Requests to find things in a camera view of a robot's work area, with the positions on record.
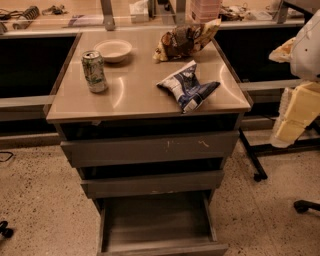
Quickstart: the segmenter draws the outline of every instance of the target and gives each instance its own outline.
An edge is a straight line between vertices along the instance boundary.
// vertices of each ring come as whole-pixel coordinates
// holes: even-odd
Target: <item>floor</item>
[[[246,132],[250,143],[268,141],[268,130]],[[99,214],[80,178],[57,145],[56,134],[1,138],[0,220],[14,230],[0,240],[1,256],[96,255]],[[241,141],[225,165],[225,178],[210,204],[226,256],[318,256],[320,213],[298,214],[293,202],[320,201],[320,151],[260,157],[269,178],[255,169]]]

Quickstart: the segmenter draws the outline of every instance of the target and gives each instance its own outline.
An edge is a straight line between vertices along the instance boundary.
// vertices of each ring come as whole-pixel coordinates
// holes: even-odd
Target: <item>bowl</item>
[[[131,52],[132,45],[124,40],[106,40],[94,46],[94,50],[100,52],[105,62],[117,63],[123,61]]]

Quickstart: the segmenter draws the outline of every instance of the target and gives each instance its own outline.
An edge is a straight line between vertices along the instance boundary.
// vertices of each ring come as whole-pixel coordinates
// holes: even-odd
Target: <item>soda can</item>
[[[84,75],[91,92],[102,92],[108,88],[103,72],[103,58],[98,51],[87,51],[82,54]]]

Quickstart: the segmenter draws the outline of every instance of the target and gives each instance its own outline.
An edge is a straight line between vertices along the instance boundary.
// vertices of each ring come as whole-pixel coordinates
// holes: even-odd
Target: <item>gray cabinet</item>
[[[98,255],[223,255],[209,213],[243,113],[55,124],[101,215]]]

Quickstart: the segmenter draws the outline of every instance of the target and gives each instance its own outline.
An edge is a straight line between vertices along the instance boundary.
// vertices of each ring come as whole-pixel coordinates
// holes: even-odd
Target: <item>black desk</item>
[[[320,9],[320,1],[316,0],[284,0],[276,16],[277,23],[284,23],[287,19],[288,8],[304,14],[305,23]]]

